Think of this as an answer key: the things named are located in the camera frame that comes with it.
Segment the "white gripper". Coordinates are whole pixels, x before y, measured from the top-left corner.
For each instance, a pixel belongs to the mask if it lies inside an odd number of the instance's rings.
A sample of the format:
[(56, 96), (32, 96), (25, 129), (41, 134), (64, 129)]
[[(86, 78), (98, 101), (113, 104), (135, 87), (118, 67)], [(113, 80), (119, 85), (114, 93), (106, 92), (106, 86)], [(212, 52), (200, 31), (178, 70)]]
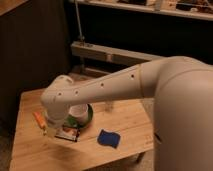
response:
[(59, 119), (59, 120), (55, 120), (49, 117), (45, 117), (46, 120), (46, 135), (48, 137), (53, 138), (57, 131), (62, 127), (62, 125), (65, 123), (65, 118), (63, 119)]

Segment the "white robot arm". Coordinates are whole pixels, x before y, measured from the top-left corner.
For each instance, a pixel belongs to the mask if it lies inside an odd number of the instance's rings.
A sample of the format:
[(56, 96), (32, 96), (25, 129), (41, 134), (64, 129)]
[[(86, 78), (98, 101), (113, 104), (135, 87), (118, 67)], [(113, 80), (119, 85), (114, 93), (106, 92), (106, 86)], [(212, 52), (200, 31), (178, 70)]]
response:
[(173, 56), (76, 84), (60, 75), (44, 90), (48, 126), (74, 105), (154, 99), (154, 171), (213, 171), (213, 65)]

